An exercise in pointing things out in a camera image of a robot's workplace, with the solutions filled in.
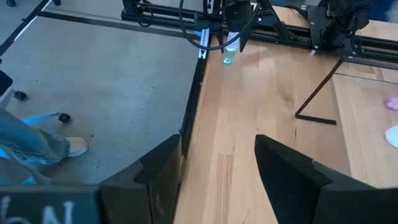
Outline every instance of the shoe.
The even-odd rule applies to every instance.
[[[15,0],[7,0],[7,5],[9,7],[16,7],[17,3],[15,2]]]
[[[67,157],[76,157],[85,153],[88,149],[87,142],[78,137],[67,138],[70,143],[69,154]]]

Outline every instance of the white sneaker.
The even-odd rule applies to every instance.
[[[87,142],[78,137],[67,138],[70,143],[69,154],[67,157],[76,157],[85,153],[88,149]]]

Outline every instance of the wooden board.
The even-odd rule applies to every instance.
[[[331,85],[351,175],[374,187],[398,187],[398,149],[384,139],[398,124],[398,113],[383,103],[398,93],[398,85],[338,74]]]
[[[308,26],[293,10],[275,10],[287,24]],[[259,42],[249,42],[231,66],[220,51],[209,54],[175,224],[277,223],[254,157],[256,134],[350,175],[338,128],[294,118],[337,60]],[[329,84],[303,114],[335,118]]]

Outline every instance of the pink object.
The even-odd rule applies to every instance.
[[[398,110],[398,95],[394,95],[388,99],[385,99],[384,106],[393,111]]]

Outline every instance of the chair wheel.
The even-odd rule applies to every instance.
[[[67,124],[67,123],[69,123],[69,121],[70,121],[70,115],[69,115],[69,114],[62,113],[62,114],[58,117],[58,120],[61,121],[61,122],[64,123],[64,124]]]
[[[26,100],[27,95],[23,91],[16,91],[14,93],[14,98],[19,100],[19,101],[24,101],[24,100]]]

